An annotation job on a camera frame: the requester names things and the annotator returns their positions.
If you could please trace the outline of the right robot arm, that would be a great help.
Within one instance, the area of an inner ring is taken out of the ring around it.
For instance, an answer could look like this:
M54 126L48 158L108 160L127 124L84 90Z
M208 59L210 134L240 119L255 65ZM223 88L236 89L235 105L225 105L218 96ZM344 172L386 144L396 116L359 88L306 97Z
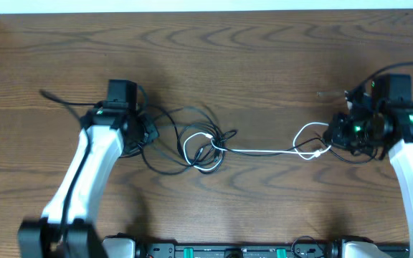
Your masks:
M345 93L347 113L333 116L327 145L383 160L389 158L401 189L413 257L413 99L409 75L385 74Z

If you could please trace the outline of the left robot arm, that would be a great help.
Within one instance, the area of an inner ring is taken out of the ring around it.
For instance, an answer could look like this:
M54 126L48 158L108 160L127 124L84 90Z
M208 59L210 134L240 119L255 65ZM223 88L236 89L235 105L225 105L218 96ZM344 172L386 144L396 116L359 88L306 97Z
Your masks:
M137 257L135 240L101 239L95 224L110 172L122 156L136 156L159 133L150 115L128 103L103 102L80 118L80 136L64 180L39 220L17 234L22 257Z

